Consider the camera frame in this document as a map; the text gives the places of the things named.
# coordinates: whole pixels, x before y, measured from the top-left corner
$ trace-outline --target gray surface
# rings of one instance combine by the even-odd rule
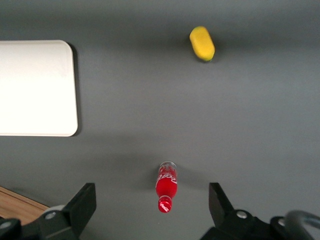
[[[213,225],[213,181],[263,221],[320,215],[319,12],[318,1],[2,1],[1,40],[76,49],[80,128],[0,137],[0,184],[54,206],[95,182],[82,240],[197,240]],[[216,45],[210,63],[188,40],[198,25]],[[178,165],[169,214],[154,191],[163,161]]]

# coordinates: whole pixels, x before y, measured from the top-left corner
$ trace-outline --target metal bolt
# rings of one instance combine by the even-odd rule
[[[6,229],[6,228],[8,228],[10,226],[11,226],[11,222],[10,221],[6,221],[6,222],[4,222],[4,223],[2,223],[0,225],[0,229]]]
[[[248,215],[244,211],[238,211],[236,215],[241,219],[246,219]]]
[[[282,227],[284,227],[285,226],[285,220],[283,218],[280,218],[278,220],[278,224],[280,224]]]
[[[47,215],[45,215],[44,218],[46,220],[49,220],[49,219],[53,219],[55,216],[56,216],[56,213],[55,212],[51,212],[51,213],[48,213]]]

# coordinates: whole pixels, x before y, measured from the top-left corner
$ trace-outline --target white board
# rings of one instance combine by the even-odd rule
[[[0,135],[68,137],[77,128],[70,46],[61,40],[0,41]]]

